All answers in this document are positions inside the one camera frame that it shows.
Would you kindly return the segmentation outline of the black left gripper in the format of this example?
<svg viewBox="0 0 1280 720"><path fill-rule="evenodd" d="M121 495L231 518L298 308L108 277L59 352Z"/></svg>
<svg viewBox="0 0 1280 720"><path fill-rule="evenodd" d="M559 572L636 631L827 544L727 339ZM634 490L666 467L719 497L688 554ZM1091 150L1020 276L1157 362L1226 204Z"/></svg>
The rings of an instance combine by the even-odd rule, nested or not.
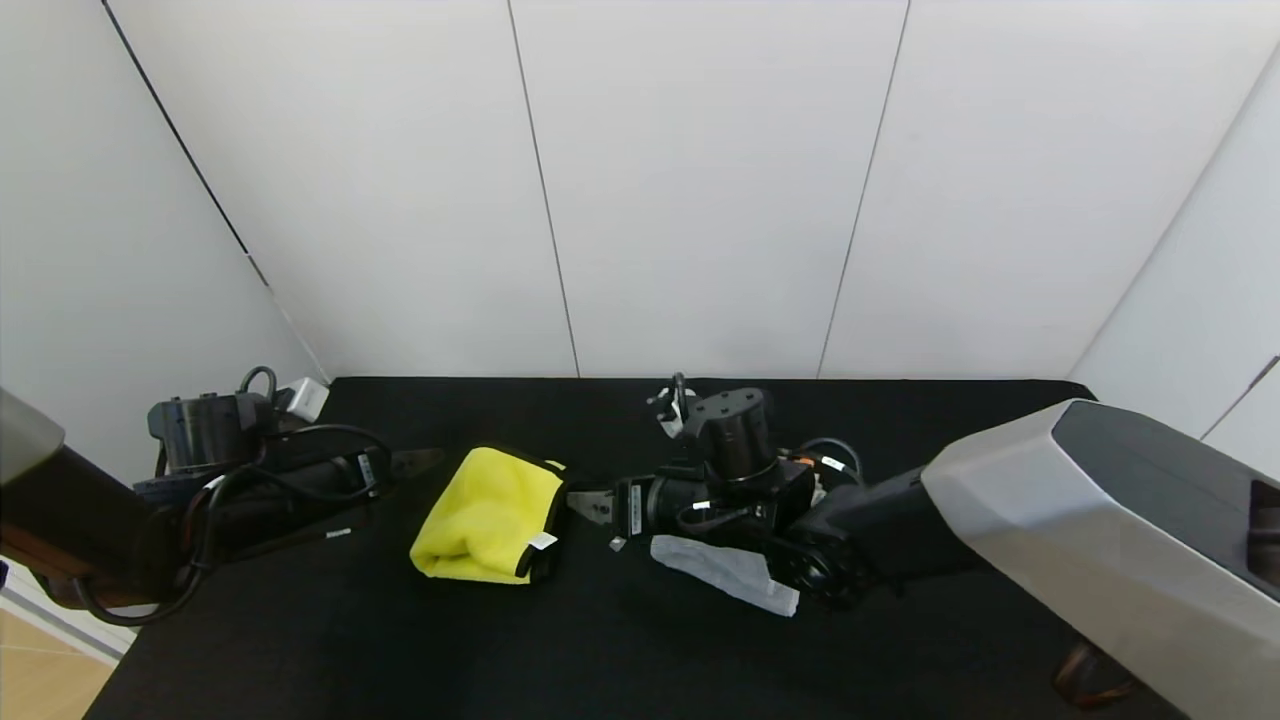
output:
<svg viewBox="0 0 1280 720"><path fill-rule="evenodd" d="M346 454L312 454L288 469L288 486L317 501L378 498L392 479L413 479L431 470L445 454L442 448L394 451L374 447Z"/></svg>

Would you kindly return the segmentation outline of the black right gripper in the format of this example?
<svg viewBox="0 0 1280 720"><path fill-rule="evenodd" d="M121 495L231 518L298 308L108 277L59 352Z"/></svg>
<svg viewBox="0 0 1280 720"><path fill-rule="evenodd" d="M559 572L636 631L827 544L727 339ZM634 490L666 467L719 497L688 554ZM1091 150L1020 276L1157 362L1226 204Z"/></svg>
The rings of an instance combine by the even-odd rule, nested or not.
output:
<svg viewBox="0 0 1280 720"><path fill-rule="evenodd" d="M611 489L570 491L566 506L598 525L611 525L630 541L648 536L687 536L678 515L696 502L708 500L705 483L663 475L620 480Z"/></svg>

